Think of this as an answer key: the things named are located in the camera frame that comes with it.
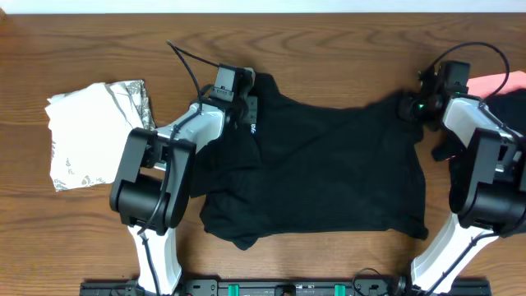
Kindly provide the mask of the black t-shirt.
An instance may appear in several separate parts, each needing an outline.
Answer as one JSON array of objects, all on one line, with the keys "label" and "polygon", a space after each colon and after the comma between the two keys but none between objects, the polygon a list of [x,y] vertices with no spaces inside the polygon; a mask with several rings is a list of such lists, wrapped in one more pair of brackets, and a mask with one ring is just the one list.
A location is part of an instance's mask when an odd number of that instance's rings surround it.
[{"label": "black t-shirt", "polygon": [[282,95],[256,76],[256,125],[226,127],[196,156],[190,194],[205,230],[241,250],[274,234],[396,230],[425,239],[422,128],[398,117],[395,91],[332,109]]}]

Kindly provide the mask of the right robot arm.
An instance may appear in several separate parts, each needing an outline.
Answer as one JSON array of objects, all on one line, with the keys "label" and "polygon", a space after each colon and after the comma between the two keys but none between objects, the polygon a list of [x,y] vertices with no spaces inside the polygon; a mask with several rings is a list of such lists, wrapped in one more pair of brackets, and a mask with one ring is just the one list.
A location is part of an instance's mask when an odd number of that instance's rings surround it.
[{"label": "right robot arm", "polygon": [[489,295],[482,278],[461,271],[488,244],[525,231],[525,143],[487,104],[468,92],[466,62],[435,61],[419,76],[420,91],[403,98],[399,116],[442,129],[437,161],[450,163],[449,216],[391,295]]}]

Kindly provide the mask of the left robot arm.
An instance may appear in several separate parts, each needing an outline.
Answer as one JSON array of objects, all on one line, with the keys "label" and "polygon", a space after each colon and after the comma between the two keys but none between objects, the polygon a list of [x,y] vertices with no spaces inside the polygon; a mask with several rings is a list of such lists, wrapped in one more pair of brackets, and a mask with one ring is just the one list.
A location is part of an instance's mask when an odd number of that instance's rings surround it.
[{"label": "left robot arm", "polygon": [[215,83],[198,90],[188,110],[155,130],[134,128],[127,137],[109,205],[136,245],[140,274],[113,295],[172,295],[182,276],[176,228],[186,211],[196,154],[229,124],[256,122],[250,67],[220,64]]}]

